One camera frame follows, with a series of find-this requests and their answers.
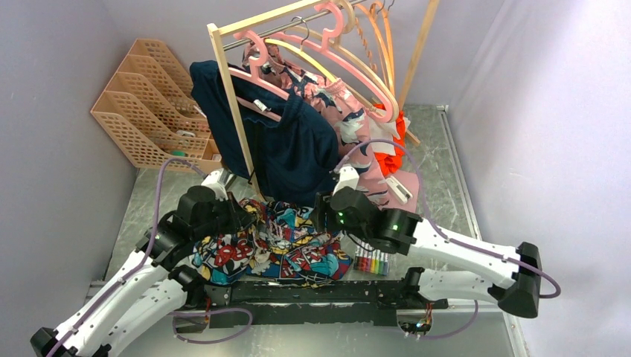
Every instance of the orange hanger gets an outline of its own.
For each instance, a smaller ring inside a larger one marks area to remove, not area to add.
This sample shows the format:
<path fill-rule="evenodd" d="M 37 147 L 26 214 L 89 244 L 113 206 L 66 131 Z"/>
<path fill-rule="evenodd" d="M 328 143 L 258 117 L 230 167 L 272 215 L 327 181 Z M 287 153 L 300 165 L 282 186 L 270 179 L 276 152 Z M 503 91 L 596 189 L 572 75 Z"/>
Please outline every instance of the orange hanger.
<path fill-rule="evenodd" d="M 379 60 L 381 62 L 381 69 L 384 82 L 390 89 L 391 93 L 394 94 L 394 55 L 393 55 L 393 45 L 392 45 L 392 33 L 390 29 L 390 20 L 387 15 L 387 10 L 381 11 L 384 18 L 385 23 L 385 32 L 388 43 L 384 41 L 383 36 L 381 34 L 381 30 L 379 29 L 379 25 L 377 24 L 377 15 L 375 14 L 376 5 L 380 4 L 383 9 L 383 4 L 379 1 L 376 1 L 371 5 L 371 9 L 367 9 L 363 5 L 356 4 L 355 7 L 360 9 L 367 17 L 371 23 L 371 26 L 374 29 L 375 37 L 377 38 L 377 49 L 379 52 Z M 368 60 L 372 62 L 372 52 L 368 50 L 368 41 L 364 38 L 364 33 L 361 27 L 359 26 L 359 20 L 356 20 L 357 31 L 359 32 L 359 36 L 362 38 L 362 44 L 366 49 L 366 54 L 368 55 Z M 371 68 L 373 71 L 376 71 L 377 66 L 371 63 Z"/>

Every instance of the beige plastic organizer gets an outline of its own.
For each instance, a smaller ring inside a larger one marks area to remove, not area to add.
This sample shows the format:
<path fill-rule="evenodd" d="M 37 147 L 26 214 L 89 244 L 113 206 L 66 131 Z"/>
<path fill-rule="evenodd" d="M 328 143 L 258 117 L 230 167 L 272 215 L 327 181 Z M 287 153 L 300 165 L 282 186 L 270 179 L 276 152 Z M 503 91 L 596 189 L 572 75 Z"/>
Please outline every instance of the beige plastic organizer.
<path fill-rule="evenodd" d="M 197 102 L 190 99 L 152 57 L 128 54 L 117 72 L 142 74 L 180 114 L 189 118 L 203 118 L 195 109 Z"/>
<path fill-rule="evenodd" d="M 160 91 L 142 74 L 116 72 L 106 91 L 125 91 L 134 94 L 171 132 L 185 130 L 198 138 L 209 138 L 211 131 L 205 118 L 188 118 L 160 94 Z"/>
<path fill-rule="evenodd" d="M 159 168 L 174 157 L 186 158 L 205 173 L 222 166 L 214 140 L 173 134 L 133 94 L 104 91 L 91 113 L 136 167 Z M 175 151 L 186 157 L 170 154 Z M 179 163 L 172 163 L 168 169 L 192 172 Z"/>
<path fill-rule="evenodd" d="M 193 90 L 193 81 L 167 44 L 157 39 L 136 39 L 129 54 L 150 56 L 155 59 L 184 94 L 192 99 L 190 91 Z"/>

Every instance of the lavender wall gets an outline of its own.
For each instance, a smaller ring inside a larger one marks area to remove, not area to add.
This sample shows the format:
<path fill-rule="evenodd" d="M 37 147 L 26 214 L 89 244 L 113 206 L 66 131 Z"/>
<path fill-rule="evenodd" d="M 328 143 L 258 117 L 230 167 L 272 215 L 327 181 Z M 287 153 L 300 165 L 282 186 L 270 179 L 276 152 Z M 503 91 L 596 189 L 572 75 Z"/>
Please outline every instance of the lavender wall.
<path fill-rule="evenodd" d="M 0 356 L 103 276 L 135 169 L 89 113 L 126 44 L 97 1 L 0 10 Z"/>
<path fill-rule="evenodd" d="M 193 61 L 213 59 L 213 48 L 206 25 L 215 22 L 218 26 L 246 19 L 264 11 L 295 2 L 295 0 L 103 0 L 118 29 L 131 44 L 137 37 L 157 38 L 165 41 L 188 67 Z M 479 45 L 487 33 L 504 0 L 443 0 L 438 8 L 432 30 L 427 39 L 423 58 L 420 61 L 415 85 L 408 95 L 408 103 L 449 104 L 459 86 L 461 78 L 469 68 Z M 396 54 L 397 85 L 401 86 L 407 72 L 414 43 L 423 20 L 427 0 L 397 0 L 391 8 L 391 26 Z M 299 15 L 308 16 L 314 10 L 305 10 Z M 374 35 L 365 16 L 358 17 L 366 38 L 373 41 L 371 48 L 377 59 Z M 313 29 L 332 25 L 329 19 L 310 22 Z M 258 27 L 259 31 L 281 25 L 288 19 L 279 19 Z M 367 57 L 356 31 L 343 39 L 346 48 L 366 61 Z M 228 52 L 232 62 L 240 62 L 242 50 Z M 349 78 L 343 70 L 322 60 L 323 64 L 346 80 L 355 89 L 362 85 Z"/>
<path fill-rule="evenodd" d="M 452 102 L 483 236 L 536 243 L 564 288 L 522 322 L 532 356 L 631 349 L 629 18 L 624 0 L 506 1 Z"/>

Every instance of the dark blue garment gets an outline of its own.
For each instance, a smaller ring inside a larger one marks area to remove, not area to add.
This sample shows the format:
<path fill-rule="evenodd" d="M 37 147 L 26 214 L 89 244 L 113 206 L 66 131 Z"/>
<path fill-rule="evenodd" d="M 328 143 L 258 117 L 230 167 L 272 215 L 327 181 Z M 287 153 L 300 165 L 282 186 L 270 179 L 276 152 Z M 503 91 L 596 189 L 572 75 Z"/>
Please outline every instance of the dark blue garment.
<path fill-rule="evenodd" d="M 191 95 L 208 117 L 224 164 L 233 173 L 249 178 L 217 62 L 194 62 L 190 76 Z M 313 207 L 317 192 L 331 191 L 335 186 L 329 174 L 338 163 L 333 127 L 296 94 L 284 100 L 237 77 L 232 77 L 232 84 L 237 97 L 250 103 L 258 99 L 281 116 L 276 122 L 240 106 L 261 191 L 280 201 Z"/>

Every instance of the clothing rack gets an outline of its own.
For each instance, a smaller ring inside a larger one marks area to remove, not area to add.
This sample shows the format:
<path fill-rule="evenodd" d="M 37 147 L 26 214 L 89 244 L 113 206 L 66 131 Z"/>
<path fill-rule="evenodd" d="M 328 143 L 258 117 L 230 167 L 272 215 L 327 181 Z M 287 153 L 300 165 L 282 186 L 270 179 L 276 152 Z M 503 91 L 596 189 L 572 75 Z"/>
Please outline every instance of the clothing rack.
<path fill-rule="evenodd" d="M 240 39 L 235 42 L 224 45 L 222 41 L 222 37 L 234 35 L 235 33 L 248 30 L 254 26 L 265 24 L 272 20 L 279 19 L 280 17 L 288 16 L 291 13 L 295 13 L 297 11 L 306 9 L 308 7 L 313 7 L 317 4 L 325 3 L 328 1 L 329 0 L 300 0 L 292 4 L 279 7 L 277 9 L 270 10 L 265 13 L 261 13 L 249 19 L 244 19 L 230 25 L 222 26 L 221 28 L 217 27 L 214 23 L 208 24 L 208 34 L 211 37 L 211 42 L 213 44 L 215 58 L 217 60 L 217 66 L 219 68 L 219 72 L 223 81 L 226 97 L 228 98 L 228 105 L 230 106 L 232 119 L 234 121 L 235 128 L 237 129 L 237 137 L 239 138 L 241 150 L 243 151 L 243 157 L 246 161 L 246 167 L 248 169 L 248 172 L 252 175 L 249 182 L 252 184 L 257 194 L 261 197 L 263 195 L 260 191 L 256 172 L 254 171 L 252 154 L 250 152 L 250 147 L 248 145 L 248 140 L 246 137 L 246 131 L 243 128 L 243 120 L 241 118 L 241 113 L 239 111 L 239 102 L 237 101 L 237 95 L 234 92 L 234 86 L 232 85 L 230 71 L 228 70 L 228 60 L 225 58 L 225 52 L 227 50 L 231 50 L 232 48 L 236 48 L 241 45 L 244 45 L 249 42 L 249 39 Z M 364 1 L 365 0 L 353 0 L 353 1 L 344 1 L 344 3 L 346 5 L 350 4 L 350 6 L 352 7 L 353 5 L 359 4 Z M 411 80 L 412 80 L 412 77 L 414 76 L 414 72 L 416 69 L 416 62 L 418 62 L 418 60 L 420 59 L 420 52 L 422 52 L 422 48 L 425 45 L 427 33 L 429 32 L 429 26 L 431 26 L 433 15 L 435 14 L 435 8 L 437 6 L 438 6 L 438 0 L 430 0 L 430 5 L 428 6 L 428 9 L 426 10 L 426 18 L 423 20 L 421 32 L 419 33 L 415 55 L 411 58 L 408 73 L 406 75 L 408 80 L 404 84 L 404 88 L 403 88 L 403 91 L 406 94 L 409 89 L 409 86 L 411 85 Z M 304 18 L 303 20 L 305 22 L 308 22 L 314 19 L 318 19 L 329 13 L 330 11 L 328 10 L 321 11 L 314 15 L 308 16 Z M 278 31 L 286 30 L 288 28 L 292 28 L 294 26 L 300 25 L 301 23 L 303 23 L 302 20 L 296 20 L 296 21 L 287 23 L 285 25 L 273 28 L 271 30 L 267 30 L 262 33 L 259 33 L 259 36 L 265 37 L 273 33 L 277 33 Z"/>
<path fill-rule="evenodd" d="M 350 1 L 350 5 L 354 6 L 355 4 L 361 4 L 364 1 L 366 1 L 366 0 L 353 0 L 353 1 Z M 298 26 L 298 25 L 302 24 L 303 21 L 309 22 L 311 20 L 319 19 L 322 16 L 328 15 L 330 13 L 331 12 L 329 10 L 324 10 L 324 11 L 321 11 L 319 13 L 314 13 L 313 15 L 305 17 L 302 20 L 295 20 L 295 21 L 290 22 L 288 24 L 285 24 L 285 25 L 282 25 L 282 26 L 278 26 L 277 28 L 273 28 L 271 30 L 267 30 L 267 31 L 261 32 L 261 33 L 258 34 L 258 36 L 261 37 L 261 38 L 267 37 L 267 36 L 269 36 L 269 35 L 271 35 L 273 33 L 277 33 L 277 32 L 286 30 L 288 28 L 293 28 L 294 26 Z M 235 41 L 235 42 L 232 42 L 232 43 L 229 43 L 229 44 L 223 46 L 223 50 L 224 51 L 229 51 L 229 50 L 231 50 L 233 48 L 237 48 L 237 47 L 239 47 L 241 45 L 245 45 L 248 42 L 249 42 L 248 39 L 240 39 L 239 41 Z"/>

